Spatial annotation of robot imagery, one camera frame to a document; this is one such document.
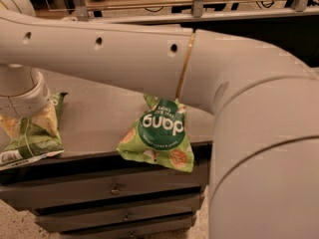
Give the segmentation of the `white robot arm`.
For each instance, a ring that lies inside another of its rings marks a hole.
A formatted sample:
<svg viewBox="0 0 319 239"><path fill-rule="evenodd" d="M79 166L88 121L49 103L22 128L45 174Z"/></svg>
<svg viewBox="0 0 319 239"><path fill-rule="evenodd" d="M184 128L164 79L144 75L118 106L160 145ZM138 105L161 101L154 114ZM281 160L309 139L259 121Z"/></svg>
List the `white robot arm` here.
<svg viewBox="0 0 319 239"><path fill-rule="evenodd" d="M209 239L319 239L319 78L265 42L47 20L2 0L0 66L176 99L214 116Z"/></svg>

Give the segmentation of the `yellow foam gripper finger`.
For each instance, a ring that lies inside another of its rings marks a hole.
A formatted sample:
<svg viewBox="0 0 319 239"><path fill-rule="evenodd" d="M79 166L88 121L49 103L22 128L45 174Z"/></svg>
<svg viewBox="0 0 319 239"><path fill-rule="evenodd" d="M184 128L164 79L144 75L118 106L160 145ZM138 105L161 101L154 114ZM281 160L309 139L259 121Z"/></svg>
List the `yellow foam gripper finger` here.
<svg viewBox="0 0 319 239"><path fill-rule="evenodd" d="M11 118L0 116L0 125L6 131L10 138L17 138L20 132L21 120L18 118Z"/></svg>
<svg viewBox="0 0 319 239"><path fill-rule="evenodd" d="M50 136L56 136L58 133L58 119L53 101L48 104L34 117L31 122L44 129Z"/></svg>

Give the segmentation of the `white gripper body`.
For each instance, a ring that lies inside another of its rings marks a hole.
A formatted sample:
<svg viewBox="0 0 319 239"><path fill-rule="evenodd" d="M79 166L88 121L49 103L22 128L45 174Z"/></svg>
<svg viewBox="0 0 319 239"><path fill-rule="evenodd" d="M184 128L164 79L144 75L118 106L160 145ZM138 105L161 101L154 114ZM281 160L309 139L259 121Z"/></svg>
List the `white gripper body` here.
<svg viewBox="0 0 319 239"><path fill-rule="evenodd" d="M35 68L0 65L0 115L29 118L49 102L50 90L43 75Z"/></svg>

